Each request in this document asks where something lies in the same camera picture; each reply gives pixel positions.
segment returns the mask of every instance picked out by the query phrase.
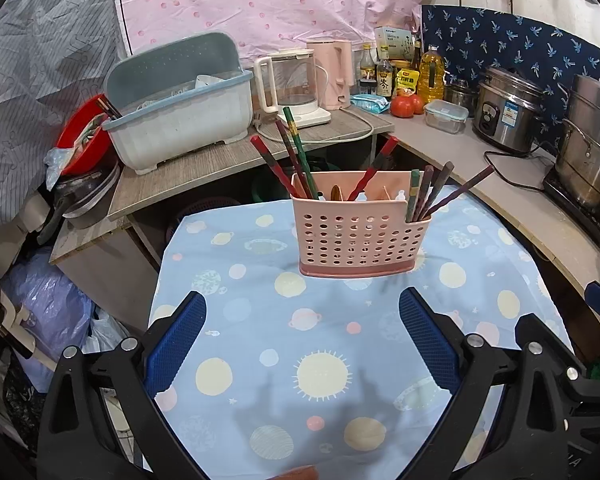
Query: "green chopstick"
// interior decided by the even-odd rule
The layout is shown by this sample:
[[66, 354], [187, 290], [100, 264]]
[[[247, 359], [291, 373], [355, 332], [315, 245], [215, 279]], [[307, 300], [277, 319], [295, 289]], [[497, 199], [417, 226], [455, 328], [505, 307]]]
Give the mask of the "green chopstick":
[[304, 149], [302, 148], [302, 141], [300, 140], [300, 135], [298, 134], [298, 128], [296, 127], [294, 117], [291, 114], [291, 110], [288, 106], [282, 108], [282, 111], [285, 115], [286, 127], [289, 128], [291, 138], [294, 140], [296, 150], [298, 150], [298, 157], [300, 158], [302, 170], [306, 175], [306, 182], [309, 185], [309, 191], [311, 191], [311, 198], [313, 198], [314, 200], [318, 200], [318, 188], [315, 185], [314, 177], [311, 174], [311, 170], [309, 169], [309, 163], [306, 161], [306, 155], [304, 154]]
[[416, 209], [416, 201], [418, 199], [418, 185], [420, 184], [420, 170], [411, 170], [411, 187], [409, 188], [409, 201], [407, 202], [407, 215], [404, 221], [411, 222], [413, 220], [413, 211]]

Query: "rice cooker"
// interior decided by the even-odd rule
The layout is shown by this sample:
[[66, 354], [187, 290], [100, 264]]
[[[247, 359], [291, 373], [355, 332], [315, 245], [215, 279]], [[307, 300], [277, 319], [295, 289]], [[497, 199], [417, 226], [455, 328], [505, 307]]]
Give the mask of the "rice cooker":
[[542, 89], [516, 71], [489, 67], [480, 82], [474, 131], [500, 149], [529, 152], [538, 131]]

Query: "yellow seasoning packet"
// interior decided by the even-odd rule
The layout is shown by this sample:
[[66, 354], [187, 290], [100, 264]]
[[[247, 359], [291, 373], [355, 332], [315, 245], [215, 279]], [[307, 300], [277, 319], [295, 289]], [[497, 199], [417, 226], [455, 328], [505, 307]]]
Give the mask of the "yellow seasoning packet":
[[397, 95], [397, 91], [400, 88], [403, 88], [408, 95], [415, 94], [419, 77], [420, 72], [417, 70], [411, 70], [410, 68], [401, 68], [398, 70], [395, 75], [394, 96]]

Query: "metal screw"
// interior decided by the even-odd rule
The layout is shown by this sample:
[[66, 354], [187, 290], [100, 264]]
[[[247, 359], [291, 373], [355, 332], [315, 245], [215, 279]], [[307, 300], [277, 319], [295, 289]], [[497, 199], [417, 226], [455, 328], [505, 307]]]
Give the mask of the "metal screw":
[[469, 334], [466, 337], [466, 341], [469, 343], [469, 346], [474, 348], [480, 348], [482, 345], [484, 345], [484, 339], [477, 334]]
[[120, 343], [120, 348], [124, 351], [129, 352], [138, 346], [138, 340], [133, 337], [127, 337], [122, 343]]
[[570, 378], [571, 381], [575, 381], [578, 378], [578, 371], [573, 366], [570, 366], [567, 368], [567, 377]]
[[78, 353], [78, 349], [75, 346], [68, 346], [62, 352], [62, 355], [67, 359], [71, 359], [74, 355]]
[[529, 343], [529, 351], [533, 354], [533, 355], [540, 355], [542, 353], [542, 345], [540, 343], [537, 343], [535, 341], [532, 341], [531, 343]]

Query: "cardboard box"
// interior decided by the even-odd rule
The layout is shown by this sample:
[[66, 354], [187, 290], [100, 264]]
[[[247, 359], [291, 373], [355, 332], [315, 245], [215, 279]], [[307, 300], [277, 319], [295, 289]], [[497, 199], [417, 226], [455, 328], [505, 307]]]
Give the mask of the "cardboard box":
[[413, 34], [409, 30], [393, 27], [378, 27], [374, 29], [376, 47], [389, 47], [389, 59], [413, 59]]

